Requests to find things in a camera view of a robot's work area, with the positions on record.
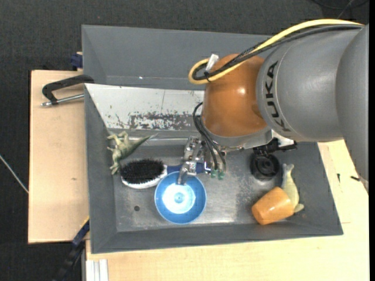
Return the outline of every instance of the blue bowl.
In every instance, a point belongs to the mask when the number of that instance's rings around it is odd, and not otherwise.
[[[179,172],[168,174],[155,190],[155,205],[160,215],[174,224],[196,220],[206,208],[206,190],[197,177],[177,184]]]

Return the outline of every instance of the dark gray floor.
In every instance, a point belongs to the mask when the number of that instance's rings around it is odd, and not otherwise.
[[[349,0],[321,1],[341,9],[309,0],[0,0],[0,154],[27,184],[28,70],[71,69],[83,23],[273,34],[304,20],[335,18]],[[367,23],[369,4],[342,18]],[[27,245],[27,212],[27,194],[1,163],[0,281],[50,280],[69,252],[63,243]],[[72,280],[79,280],[79,269]]]

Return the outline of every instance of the orange cup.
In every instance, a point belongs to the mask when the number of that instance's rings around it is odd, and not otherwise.
[[[280,187],[274,187],[251,208],[253,216],[261,225],[282,220],[294,214],[291,199]]]

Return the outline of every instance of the green toy dinosaur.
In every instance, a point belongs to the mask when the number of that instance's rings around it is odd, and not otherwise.
[[[126,131],[122,131],[118,135],[112,134],[108,136],[107,139],[113,139],[116,142],[115,148],[107,147],[108,150],[112,151],[113,165],[110,167],[112,175],[115,175],[120,169],[120,160],[128,157],[149,138],[150,136],[146,136],[145,138],[130,141]]]

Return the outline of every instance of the black cord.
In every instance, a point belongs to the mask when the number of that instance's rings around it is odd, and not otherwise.
[[[198,123],[198,120],[197,120],[197,110],[198,108],[202,105],[203,103],[199,103],[197,106],[195,106],[194,108],[194,111],[193,111],[193,122],[194,122],[194,125],[195,125],[195,128],[198,130],[198,132],[202,135],[203,139],[206,141],[206,145],[207,147],[209,148],[210,150],[210,153],[211,153],[211,156],[212,156],[212,159],[213,159],[213,163],[214,163],[214,169],[217,170],[217,159],[216,159],[216,155],[213,151],[213,148],[212,148],[212,145],[210,144],[208,138],[206,137],[206,135],[203,133],[203,131],[201,130],[200,128],[200,125]]]
[[[313,28],[313,29],[310,29],[310,30],[307,30],[307,31],[304,31],[302,33],[297,33],[295,35],[292,35],[290,37],[285,37],[269,46],[266,46],[262,49],[259,49],[255,52],[253,52],[258,46],[260,46],[261,44],[263,44],[265,41],[249,48],[249,49],[246,49],[245,51],[243,51],[242,53],[240,53],[238,56],[236,56],[235,58],[231,59],[229,62],[227,62],[226,64],[224,64],[223,66],[221,66],[219,69],[217,69],[216,71],[213,71],[213,72],[209,72],[209,73],[205,73],[203,76],[197,76],[196,74],[205,67],[205,64],[202,64],[201,66],[199,66],[197,69],[194,70],[193,74],[192,74],[192,77],[195,79],[195,80],[204,80],[204,79],[207,79],[209,77],[213,77],[215,75],[218,75],[219,73],[229,69],[230,67],[233,67],[235,66],[236,64],[239,64],[247,59],[249,59],[250,57],[253,57],[255,55],[258,55],[264,51],[267,51],[271,48],[274,48],[274,47],[277,47],[281,44],[284,44],[284,43],[288,43],[288,42],[291,42],[293,40],[297,40],[297,39],[300,39],[302,37],[305,37],[305,36],[310,36],[310,35],[314,35],[314,34],[317,34],[317,33],[322,33],[322,32],[328,32],[328,31],[335,31],[335,30],[351,30],[351,29],[360,29],[360,28],[363,28],[362,25],[347,25],[347,24],[338,24],[338,25],[329,25],[329,26],[324,26],[324,27],[319,27],[319,28]]]
[[[208,134],[206,128],[203,126],[203,123],[201,122],[200,120],[200,116],[196,115],[196,111],[198,110],[198,108],[203,104],[203,102],[199,103],[197,106],[195,106],[195,109],[193,111],[193,120],[194,120],[194,124],[195,124],[195,127],[197,128],[197,130],[199,131],[199,133],[204,136],[205,140],[206,140],[206,143],[207,143],[207,146],[213,149],[216,150],[218,156],[220,157],[221,159],[221,162],[223,163],[223,166],[224,166],[224,171],[226,171],[226,167],[227,167],[227,163],[226,163],[226,160],[224,158],[224,156],[221,154],[221,151],[218,147],[218,145],[212,140],[212,138],[210,137],[210,135]],[[214,159],[214,161],[216,160],[216,155],[214,153],[214,151],[210,150],[211,154],[212,154],[212,158]]]
[[[347,11],[347,10],[350,10],[350,17],[352,18],[353,17],[353,14],[352,14],[352,9],[354,8],[357,8],[357,7],[360,7],[366,3],[368,3],[369,0],[365,0],[363,1],[362,3],[358,4],[358,5],[355,5],[353,7],[350,7],[352,5],[352,3],[354,2],[355,0],[350,0],[349,3],[343,8],[343,10],[341,11],[340,15],[337,16],[338,19],[341,18],[341,16]]]
[[[360,7],[360,6],[362,6],[362,5],[366,4],[366,3],[368,3],[369,0],[365,0],[365,1],[363,1],[363,2],[361,2],[361,3],[359,3],[359,4],[357,4],[357,5],[353,5],[353,6],[351,6],[351,3],[353,3],[354,1],[351,0],[351,1],[349,1],[349,3],[348,3],[344,8],[342,8],[342,7],[337,7],[337,6],[332,6],[332,5],[327,5],[327,4],[322,3],[322,2],[319,1],[319,0],[310,0],[310,1],[316,3],[316,4],[318,4],[319,6],[324,7],[324,8],[334,9],[334,10],[336,10],[336,11],[342,11],[342,10],[348,10],[348,9],[352,10],[352,9],[354,9],[354,8]]]

